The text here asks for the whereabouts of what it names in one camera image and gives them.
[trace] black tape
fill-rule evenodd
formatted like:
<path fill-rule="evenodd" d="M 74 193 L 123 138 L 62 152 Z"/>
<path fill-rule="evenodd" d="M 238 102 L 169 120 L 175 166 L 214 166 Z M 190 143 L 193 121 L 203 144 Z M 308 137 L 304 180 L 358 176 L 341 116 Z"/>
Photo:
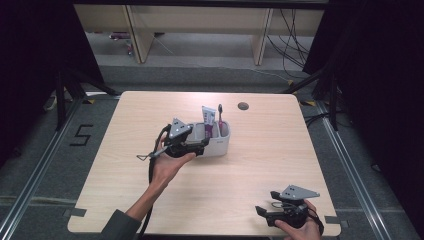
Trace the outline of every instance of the black tape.
<path fill-rule="evenodd" d="M 336 216 L 324 216 L 324 219 L 328 224 L 340 224 L 340 219 Z"/>
<path fill-rule="evenodd" d="M 65 212 L 63 213 L 63 216 L 64 217 L 70 217 L 70 216 L 84 217 L 86 212 L 87 212 L 87 209 L 81 209 L 81 208 L 66 209 Z"/>

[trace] human hand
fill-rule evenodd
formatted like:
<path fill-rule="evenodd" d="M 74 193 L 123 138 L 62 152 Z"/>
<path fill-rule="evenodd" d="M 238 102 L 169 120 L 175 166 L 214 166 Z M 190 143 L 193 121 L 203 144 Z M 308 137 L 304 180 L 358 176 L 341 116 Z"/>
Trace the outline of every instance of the human hand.
<path fill-rule="evenodd" d="M 162 149 L 165 138 L 162 137 L 157 150 Z M 187 153 L 186 155 L 173 158 L 166 153 L 162 153 L 155 161 L 153 169 L 153 178 L 151 184 L 158 186 L 160 189 L 165 189 L 169 182 L 177 175 L 178 171 L 184 164 L 196 157 L 195 153 Z"/>
<path fill-rule="evenodd" d="M 312 209 L 310 213 L 314 216 L 316 215 L 316 207 L 310 203 L 308 200 L 304 200 L 309 209 Z M 319 233 L 319 226 L 315 221 L 307 217 L 305 224 L 297 229 L 288 225 L 286 222 L 281 220 L 275 220 L 275 226 L 286 232 L 289 236 L 285 237 L 284 240 L 319 240 L 321 239 L 321 234 Z"/>

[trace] person's arm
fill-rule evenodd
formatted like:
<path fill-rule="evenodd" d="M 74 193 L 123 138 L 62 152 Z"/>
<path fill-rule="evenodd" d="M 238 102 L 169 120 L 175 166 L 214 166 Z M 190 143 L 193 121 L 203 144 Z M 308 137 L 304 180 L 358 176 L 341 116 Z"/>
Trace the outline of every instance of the person's arm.
<path fill-rule="evenodd" d="M 125 213 L 119 210 L 115 211 L 103 228 L 102 237 L 107 240 L 133 239 L 141 225 L 141 221 L 171 180 L 177 175 L 178 170 L 195 157 L 196 154 L 194 153 L 188 153 L 180 158 L 172 158 L 162 153 L 156 159 L 152 182 L 146 191 Z"/>
<path fill-rule="evenodd" d="M 305 199 L 306 205 L 309 209 L 312 209 L 311 214 L 316 214 L 316 207 Z M 289 236 L 285 237 L 284 240 L 320 240 L 321 234 L 319 232 L 318 224 L 310 217 L 306 219 L 305 224 L 299 228 L 293 228 L 286 222 L 281 220 L 275 220 L 275 226 L 286 232 Z"/>

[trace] wire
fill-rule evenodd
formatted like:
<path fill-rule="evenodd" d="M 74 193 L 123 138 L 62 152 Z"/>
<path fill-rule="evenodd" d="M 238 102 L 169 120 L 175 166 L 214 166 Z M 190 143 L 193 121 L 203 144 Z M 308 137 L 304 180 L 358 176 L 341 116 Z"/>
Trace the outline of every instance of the wire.
<path fill-rule="evenodd" d="M 154 156 L 154 153 L 158 149 L 158 146 L 159 146 L 159 143 L 160 143 L 160 139 L 161 139 L 163 133 L 166 132 L 166 131 L 170 131 L 170 129 L 171 129 L 171 124 L 168 124 L 166 127 L 164 127 L 162 129 L 162 131 L 159 133 L 158 138 L 156 139 L 155 147 L 154 147 L 152 153 L 149 154 L 149 156 L 152 156 L 152 157 L 150 157 L 150 163 L 149 163 L 149 184 L 152 182 L 152 179 L 153 179 L 153 169 L 154 169 L 155 163 L 156 163 L 156 157 L 153 157 Z M 140 230 L 140 233 L 138 235 L 138 239 L 142 239 L 142 237 L 144 235 L 144 232 L 146 231 L 147 225 L 149 224 L 150 217 L 152 216 L 152 212 L 153 212 L 153 206 L 149 209 L 149 211 L 147 212 L 146 217 L 144 218 L 143 227 Z"/>
<path fill-rule="evenodd" d="M 320 118 L 327 117 L 328 115 L 330 115 L 329 112 L 327 112 L 327 113 L 321 113 L 321 114 L 318 114 L 318 115 L 315 115 L 315 116 L 304 117 L 304 118 L 309 118 L 308 120 L 305 121 L 306 127 L 309 128 L 309 126 L 311 126 L 311 124 L 313 122 L 315 122 L 316 120 L 318 120 Z"/>
<path fill-rule="evenodd" d="M 282 9 L 280 9 L 280 13 L 281 13 L 281 16 L 282 16 L 282 18 L 283 18 L 283 20 L 284 20 L 284 23 L 285 23 L 285 25 L 286 25 L 286 27 L 287 27 L 287 29 L 288 29 L 288 31 L 289 31 L 289 38 L 288 38 L 288 40 L 287 40 L 287 42 L 285 42 L 285 41 L 283 41 L 282 40 L 282 38 L 281 38 L 281 36 L 279 36 L 279 38 L 283 41 L 283 43 L 285 43 L 285 48 L 284 48 L 284 51 L 283 51 L 283 69 L 284 69 L 284 71 L 286 72 L 286 74 L 288 74 L 290 77 L 293 77 L 293 78 L 299 78 L 299 77 L 297 77 L 297 76 L 293 76 L 293 75 L 291 75 L 290 73 L 288 73 L 287 72 L 287 70 L 286 70 L 286 67 L 285 67 L 285 58 L 287 58 L 287 59 L 289 59 L 290 61 L 292 61 L 293 63 L 295 63 L 295 64 L 297 64 L 299 67 L 301 67 L 301 68 L 303 68 L 304 67 L 304 64 L 305 64 L 305 61 L 306 61 L 306 58 L 305 58 L 305 56 L 303 55 L 303 50 L 301 49 L 301 48 L 303 48 L 304 50 L 306 50 L 306 48 L 305 47 L 303 47 L 300 43 L 299 43 L 299 41 L 297 41 L 297 36 L 296 36 L 296 25 L 295 25 L 295 20 L 296 20 L 296 10 L 294 10 L 294 9 L 292 9 L 292 26 L 290 27 L 289 26 L 289 23 L 288 23 L 288 21 L 287 21 L 287 19 L 286 19 L 286 17 L 284 16 L 284 13 L 283 13 L 283 10 Z M 294 48 L 294 47 L 291 47 L 290 46 L 290 40 L 291 39 L 293 39 L 293 41 L 295 42 L 295 44 L 296 44 L 296 48 Z M 297 50 L 297 52 L 298 52 L 298 54 L 299 54 L 299 57 L 300 57 L 300 60 L 301 60 L 301 62 L 299 62 L 299 61 L 297 61 L 297 60 L 295 60 L 293 57 L 288 57 L 288 54 L 287 54 L 287 49 L 288 49 L 288 47 L 291 47 L 291 48 L 293 48 L 293 49 L 295 49 L 295 50 Z"/>

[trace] black stand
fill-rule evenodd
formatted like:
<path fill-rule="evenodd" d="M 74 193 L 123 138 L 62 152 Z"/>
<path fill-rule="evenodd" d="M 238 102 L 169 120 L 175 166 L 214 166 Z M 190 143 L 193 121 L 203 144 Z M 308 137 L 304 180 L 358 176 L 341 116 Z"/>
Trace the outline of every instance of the black stand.
<path fill-rule="evenodd" d="M 115 91 L 112 88 L 107 87 L 106 85 L 93 80 L 84 73 L 70 68 L 64 68 L 62 71 L 59 71 L 56 76 L 56 98 L 57 98 L 57 127 L 56 130 L 59 130 L 63 123 L 66 120 L 66 111 L 65 111 L 65 95 L 64 88 L 66 87 L 69 94 L 73 99 L 83 99 L 87 95 L 85 94 L 84 89 L 80 85 L 80 81 L 88 83 L 109 95 L 119 96 L 121 92 Z"/>
<path fill-rule="evenodd" d="M 366 9 L 366 4 L 367 0 L 361 1 L 358 11 L 354 14 L 345 31 L 342 33 L 326 65 L 321 70 L 318 70 L 314 74 L 302 80 L 300 83 L 281 92 L 284 94 L 292 94 L 295 91 L 319 79 L 312 92 L 312 97 L 318 100 L 322 99 L 327 93 L 330 94 L 329 119 L 335 131 L 337 131 L 337 76 L 347 63 L 348 57 L 351 55 L 355 48 L 355 43 L 360 34 L 360 29 L 362 26 L 361 20 L 362 15 Z"/>

